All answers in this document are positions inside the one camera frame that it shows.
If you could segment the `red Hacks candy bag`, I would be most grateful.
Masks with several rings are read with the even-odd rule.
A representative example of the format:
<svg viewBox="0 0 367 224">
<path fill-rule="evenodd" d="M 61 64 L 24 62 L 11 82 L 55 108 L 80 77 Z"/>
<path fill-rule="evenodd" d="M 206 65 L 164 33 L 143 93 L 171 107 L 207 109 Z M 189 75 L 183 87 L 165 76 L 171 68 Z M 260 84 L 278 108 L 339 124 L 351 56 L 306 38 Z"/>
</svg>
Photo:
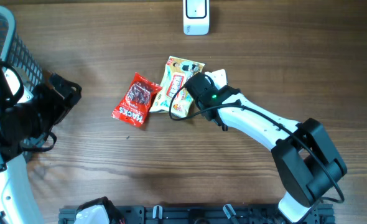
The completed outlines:
<svg viewBox="0 0 367 224">
<path fill-rule="evenodd" d="M 111 113 L 111 117 L 140 127 L 146 120 L 153 97 L 162 87 L 135 73 L 128 91 Z"/>
</svg>

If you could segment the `yellow snack bag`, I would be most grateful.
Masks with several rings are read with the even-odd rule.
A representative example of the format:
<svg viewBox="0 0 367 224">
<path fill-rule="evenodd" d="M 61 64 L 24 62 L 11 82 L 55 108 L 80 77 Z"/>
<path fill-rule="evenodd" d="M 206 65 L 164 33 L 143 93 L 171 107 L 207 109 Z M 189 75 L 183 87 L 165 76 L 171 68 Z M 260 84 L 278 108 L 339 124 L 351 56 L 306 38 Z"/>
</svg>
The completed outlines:
<svg viewBox="0 0 367 224">
<path fill-rule="evenodd" d="M 205 64 L 170 56 L 165 64 L 161 91 L 156 95 L 150 113 L 168 113 L 172 97 L 194 74 L 201 72 Z M 186 90 L 181 90 L 174 98 L 171 113 L 179 118 L 186 117 L 193 98 Z"/>
</svg>

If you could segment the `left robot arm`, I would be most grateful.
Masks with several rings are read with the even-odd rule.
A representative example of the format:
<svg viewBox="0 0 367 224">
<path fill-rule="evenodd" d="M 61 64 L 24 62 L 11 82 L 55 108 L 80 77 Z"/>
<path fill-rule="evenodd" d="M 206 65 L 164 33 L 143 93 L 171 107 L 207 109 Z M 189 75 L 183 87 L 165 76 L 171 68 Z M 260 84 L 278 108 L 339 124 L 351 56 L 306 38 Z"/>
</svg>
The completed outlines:
<svg viewBox="0 0 367 224">
<path fill-rule="evenodd" d="M 4 71 L 17 70 L 0 61 L 0 223 L 43 223 L 32 193 L 25 152 L 47 152 L 52 146 L 26 147 L 26 139 L 57 139 L 52 128 L 64 119 L 81 98 L 81 86 L 56 73 L 35 86 L 33 97 L 22 103 L 24 84 L 18 79 L 13 93 Z"/>
</svg>

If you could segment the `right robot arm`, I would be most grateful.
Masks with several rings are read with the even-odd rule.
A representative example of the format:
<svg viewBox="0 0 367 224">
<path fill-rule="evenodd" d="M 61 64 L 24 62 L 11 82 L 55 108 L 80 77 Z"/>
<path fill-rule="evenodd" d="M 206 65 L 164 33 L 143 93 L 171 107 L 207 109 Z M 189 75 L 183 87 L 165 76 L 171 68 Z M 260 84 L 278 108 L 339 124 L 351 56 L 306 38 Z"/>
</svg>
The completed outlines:
<svg viewBox="0 0 367 224">
<path fill-rule="evenodd" d="M 321 202 L 344 202 L 338 181 L 347 166 L 320 122 L 285 119 L 255 105 L 228 85 L 224 73 L 198 73 L 183 88 L 207 120 L 224 131 L 237 129 L 270 151 L 286 190 L 273 222 L 298 223 Z"/>
</svg>

